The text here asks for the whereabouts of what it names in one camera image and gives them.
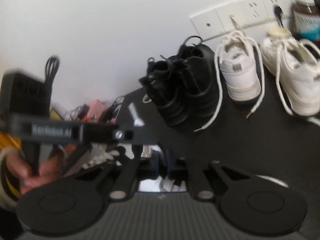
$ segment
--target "human hand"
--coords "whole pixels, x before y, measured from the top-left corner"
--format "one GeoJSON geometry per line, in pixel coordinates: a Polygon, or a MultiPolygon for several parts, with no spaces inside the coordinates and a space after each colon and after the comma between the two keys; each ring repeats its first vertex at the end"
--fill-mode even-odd
{"type": "Polygon", "coordinates": [[[39,175],[33,175],[29,164],[19,155],[18,149],[12,149],[6,156],[6,165],[10,173],[17,179],[22,179],[20,186],[22,194],[33,188],[48,184],[61,177],[61,166],[64,154],[61,150],[55,152],[48,160],[39,166],[39,175]]]}

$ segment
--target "white shoelace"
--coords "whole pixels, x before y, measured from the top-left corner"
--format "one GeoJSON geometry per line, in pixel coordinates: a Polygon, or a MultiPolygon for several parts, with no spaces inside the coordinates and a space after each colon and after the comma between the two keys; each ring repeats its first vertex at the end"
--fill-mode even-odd
{"type": "MultiPolygon", "coordinates": [[[[288,54],[289,54],[288,49],[289,50],[297,49],[299,47],[298,41],[296,41],[295,39],[288,39],[288,40],[281,39],[281,40],[274,41],[274,43],[276,45],[278,45],[278,48],[277,48],[277,59],[276,59],[276,62],[277,62],[276,63],[276,86],[277,86],[278,94],[279,94],[279,97],[281,99],[281,102],[282,102],[282,105],[283,105],[285,111],[289,115],[293,115],[293,111],[287,105],[287,103],[286,103],[286,101],[284,99],[281,87],[280,87],[280,71],[281,71],[280,65],[281,65],[281,52],[282,51],[284,52],[284,57],[286,58],[286,60],[288,60],[288,54]]],[[[308,45],[308,46],[312,47],[320,55],[320,50],[311,41],[309,41],[309,40],[301,40],[299,43],[302,44],[302,45],[308,45]]],[[[315,117],[313,117],[313,116],[307,117],[306,120],[308,122],[311,122],[311,123],[317,125],[317,126],[320,126],[320,120],[315,118],[315,117]]]]}
{"type": "Polygon", "coordinates": [[[263,69],[262,55],[261,55],[259,45],[251,37],[245,36],[243,32],[234,31],[234,32],[230,33],[229,35],[226,35],[223,37],[222,43],[217,47],[216,53],[214,55],[214,66],[216,69],[217,83],[218,83],[218,87],[219,87],[219,101],[217,104],[216,111],[214,112],[214,115],[212,116],[212,118],[204,126],[195,130],[195,132],[208,128],[218,116],[218,113],[219,113],[221,105],[222,105],[222,85],[221,85],[221,80],[220,80],[219,65],[221,65],[223,63],[222,53],[223,53],[225,47],[230,45],[231,43],[234,43],[234,42],[236,42],[236,43],[246,43],[246,42],[250,43],[251,45],[253,45],[256,48],[257,53],[258,53],[258,57],[259,57],[260,70],[261,70],[261,94],[260,94],[260,97],[257,100],[256,104],[253,106],[250,113],[247,115],[247,118],[249,118],[250,115],[253,114],[258,109],[258,107],[260,106],[260,104],[264,98],[264,94],[265,94],[264,69],[263,69]]]}

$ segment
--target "label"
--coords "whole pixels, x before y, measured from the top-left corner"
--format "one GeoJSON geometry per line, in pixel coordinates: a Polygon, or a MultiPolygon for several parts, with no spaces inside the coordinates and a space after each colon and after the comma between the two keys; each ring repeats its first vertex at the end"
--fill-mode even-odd
{"type": "Polygon", "coordinates": [[[294,19],[298,34],[308,40],[320,40],[320,15],[308,15],[294,11],[294,19]]]}
{"type": "Polygon", "coordinates": [[[57,128],[50,126],[32,125],[32,135],[35,136],[49,136],[49,137],[63,137],[71,138],[72,129],[71,128],[57,128]]]}

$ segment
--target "white wall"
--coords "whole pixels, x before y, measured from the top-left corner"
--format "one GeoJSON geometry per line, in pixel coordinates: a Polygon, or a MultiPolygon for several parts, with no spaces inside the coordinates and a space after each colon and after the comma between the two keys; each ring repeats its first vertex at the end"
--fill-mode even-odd
{"type": "MultiPolygon", "coordinates": [[[[147,58],[171,56],[196,34],[190,15],[225,1],[0,0],[0,75],[22,68],[43,77],[56,54],[53,101],[71,109],[112,100],[140,87],[147,58]]],[[[260,40],[266,28],[247,33],[260,40]]],[[[215,49],[219,40],[207,44],[215,49]]]]}

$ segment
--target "black shoe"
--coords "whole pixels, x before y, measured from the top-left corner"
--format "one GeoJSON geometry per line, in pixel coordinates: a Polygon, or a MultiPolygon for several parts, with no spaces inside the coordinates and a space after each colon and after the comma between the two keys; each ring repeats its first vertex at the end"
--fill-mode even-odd
{"type": "Polygon", "coordinates": [[[150,58],[147,75],[139,79],[168,126],[182,123],[190,114],[189,107],[183,102],[182,87],[176,82],[173,70],[170,59],[155,62],[154,58],[150,58]]]}
{"type": "Polygon", "coordinates": [[[214,114],[219,100],[219,89],[214,67],[214,52],[202,44],[199,36],[191,36],[180,47],[174,59],[175,72],[183,81],[191,114],[208,117],[214,114]],[[199,38],[198,45],[187,46],[191,38],[199,38]]]}

